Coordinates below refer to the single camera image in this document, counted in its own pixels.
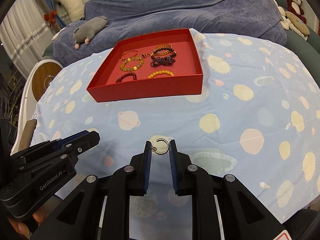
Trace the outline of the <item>left hand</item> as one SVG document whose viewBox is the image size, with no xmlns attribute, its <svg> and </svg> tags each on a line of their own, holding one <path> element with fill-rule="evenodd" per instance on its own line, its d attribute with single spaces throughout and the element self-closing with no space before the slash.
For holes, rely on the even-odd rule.
<svg viewBox="0 0 320 240">
<path fill-rule="evenodd" d="M 27 236 L 31 233 L 30 226 L 40 226 L 47 217 L 48 210 L 46 204 L 44 204 L 35 213 L 31 216 L 27 216 L 24 220 L 19 220 L 12 216 L 7 216 L 7 219 L 16 233 Z"/>
</svg>

